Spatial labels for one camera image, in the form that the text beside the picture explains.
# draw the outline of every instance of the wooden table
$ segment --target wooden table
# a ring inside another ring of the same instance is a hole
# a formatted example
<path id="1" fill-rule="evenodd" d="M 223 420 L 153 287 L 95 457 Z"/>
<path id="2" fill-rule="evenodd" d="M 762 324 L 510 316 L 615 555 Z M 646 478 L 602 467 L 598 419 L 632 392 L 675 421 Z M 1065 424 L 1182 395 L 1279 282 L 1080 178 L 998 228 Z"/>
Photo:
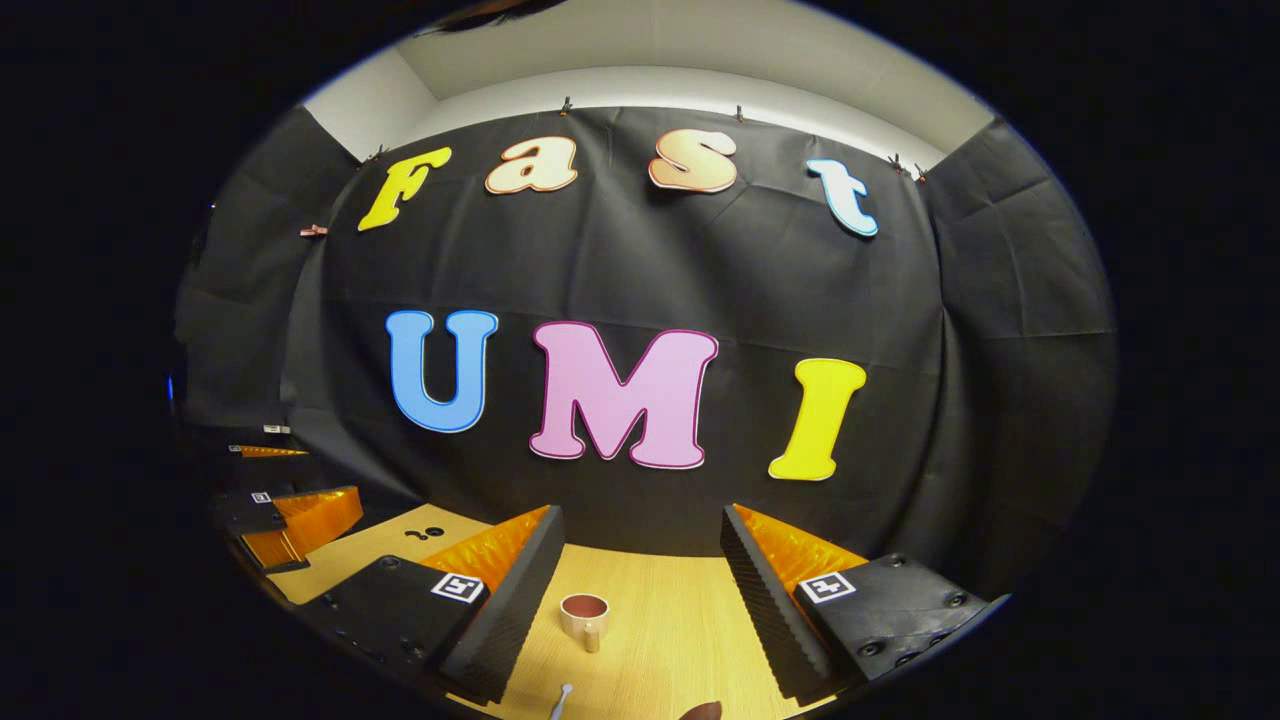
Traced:
<path id="1" fill-rule="evenodd" d="M 433 525 L 444 534 L 428 541 L 404 536 Z M 424 505 L 316 550 L 307 556 L 310 568 L 269 578 L 302 603 L 383 555 L 420 560 L 488 527 Z M 561 598 L 580 592 L 609 601 L 608 634 L 596 653 L 559 626 Z M 564 683 L 573 685 L 564 720 L 677 720 L 717 700 L 730 720 L 778 720 L 803 710 L 778 693 L 723 557 L 566 544 L 502 703 L 481 707 L 449 697 L 495 717 L 547 720 Z"/>

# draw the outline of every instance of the white ceiling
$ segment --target white ceiling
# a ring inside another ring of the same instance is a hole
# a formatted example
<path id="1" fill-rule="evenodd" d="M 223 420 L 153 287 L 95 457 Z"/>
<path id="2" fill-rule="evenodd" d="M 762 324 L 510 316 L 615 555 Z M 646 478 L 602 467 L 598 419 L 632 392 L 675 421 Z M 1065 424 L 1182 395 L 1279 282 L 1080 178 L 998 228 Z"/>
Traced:
<path id="1" fill-rule="evenodd" d="M 943 152 L 992 118 L 965 88 L 914 56 L 786 0 L 568 0 L 507 24 L 424 35 L 397 47 L 438 100 L 558 70 L 662 65 L 806 90 Z"/>

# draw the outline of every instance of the pink letter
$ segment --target pink letter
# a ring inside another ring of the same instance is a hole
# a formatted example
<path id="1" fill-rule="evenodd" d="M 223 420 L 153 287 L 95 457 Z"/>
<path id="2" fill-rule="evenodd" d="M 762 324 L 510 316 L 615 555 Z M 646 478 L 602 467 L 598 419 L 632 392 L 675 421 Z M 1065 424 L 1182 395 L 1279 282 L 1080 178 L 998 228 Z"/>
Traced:
<path id="1" fill-rule="evenodd" d="M 719 350 L 716 338 L 692 331 L 658 333 L 626 383 L 618 379 L 600 333 L 586 323 L 541 324 L 534 342 L 547 352 L 543 429 L 529 438 L 534 452 L 581 457 L 586 446 L 573 434 L 577 410 L 595 450 L 613 460 L 644 413 L 644 436 L 631 447 L 631 460 L 672 470 L 703 464 L 698 402 L 703 372 Z"/>

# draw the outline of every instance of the white cup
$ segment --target white cup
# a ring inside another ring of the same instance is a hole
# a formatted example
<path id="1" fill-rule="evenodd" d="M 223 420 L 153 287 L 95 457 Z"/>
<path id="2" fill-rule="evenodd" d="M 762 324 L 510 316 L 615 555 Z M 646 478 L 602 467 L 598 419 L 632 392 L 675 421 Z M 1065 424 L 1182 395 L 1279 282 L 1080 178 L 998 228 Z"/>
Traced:
<path id="1" fill-rule="evenodd" d="M 600 650 L 609 626 L 609 603 L 594 594 L 575 593 L 561 601 L 561 628 L 588 652 Z"/>

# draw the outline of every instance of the yellow letter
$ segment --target yellow letter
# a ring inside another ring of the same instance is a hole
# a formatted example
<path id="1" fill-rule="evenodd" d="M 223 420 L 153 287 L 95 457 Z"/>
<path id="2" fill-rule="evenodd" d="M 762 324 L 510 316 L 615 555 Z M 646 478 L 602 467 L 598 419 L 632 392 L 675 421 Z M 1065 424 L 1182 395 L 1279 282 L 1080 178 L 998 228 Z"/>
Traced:
<path id="1" fill-rule="evenodd" d="M 502 159 L 507 161 L 489 173 L 484 186 L 494 195 L 511 195 L 530 187 L 539 192 L 559 190 L 577 177 L 573 169 L 577 145 L 567 137 L 535 137 L 517 142 L 502 151 Z"/>
<path id="2" fill-rule="evenodd" d="M 419 188 L 422 187 L 422 181 L 426 179 L 428 173 L 424 165 L 439 168 L 448 163 L 452 156 L 452 150 L 442 147 L 417 158 L 401 160 L 387 168 L 387 182 L 383 183 L 383 188 L 378 192 L 378 199 L 374 200 L 374 206 L 369 209 L 369 214 L 360 220 L 356 229 L 367 231 L 369 228 L 385 225 L 394 220 L 396 215 L 399 215 L 399 208 L 396 206 L 396 201 L 404 200 L 408 202 L 417 195 Z"/>
<path id="3" fill-rule="evenodd" d="M 719 192 L 737 179 L 737 165 L 726 155 L 737 151 L 722 132 L 673 129 L 658 138 L 658 155 L 649 161 L 649 179 L 658 187 Z"/>
<path id="4" fill-rule="evenodd" d="M 867 383 L 867 373 L 844 360 L 814 357 L 796 364 L 804 386 L 800 415 L 787 451 L 769 462 L 769 477 L 781 480 L 826 480 L 836 473 L 831 451 L 854 391 Z"/>

